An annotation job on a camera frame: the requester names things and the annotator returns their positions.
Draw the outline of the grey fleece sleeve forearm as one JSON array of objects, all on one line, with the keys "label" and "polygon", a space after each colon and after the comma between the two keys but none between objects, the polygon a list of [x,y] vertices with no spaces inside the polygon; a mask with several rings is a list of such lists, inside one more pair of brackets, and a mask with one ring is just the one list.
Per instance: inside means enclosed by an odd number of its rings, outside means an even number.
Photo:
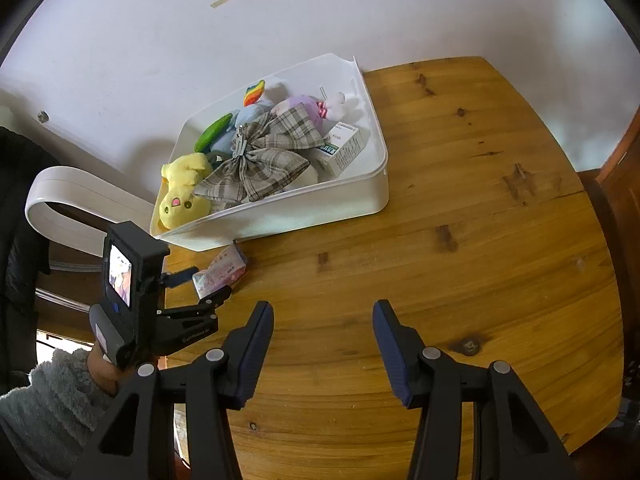
[{"label": "grey fleece sleeve forearm", "polygon": [[89,352],[56,350],[29,373],[26,386],[1,397],[2,454],[34,479],[70,478],[112,403],[91,379]]}]

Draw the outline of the left hand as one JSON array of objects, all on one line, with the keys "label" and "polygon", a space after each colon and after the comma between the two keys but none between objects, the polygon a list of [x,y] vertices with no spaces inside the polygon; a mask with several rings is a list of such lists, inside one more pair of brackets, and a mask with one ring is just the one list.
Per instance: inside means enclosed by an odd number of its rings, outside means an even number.
[{"label": "left hand", "polygon": [[134,374],[133,367],[121,370],[109,359],[105,359],[97,342],[87,356],[87,368],[93,382],[109,396],[117,396],[122,386]]}]

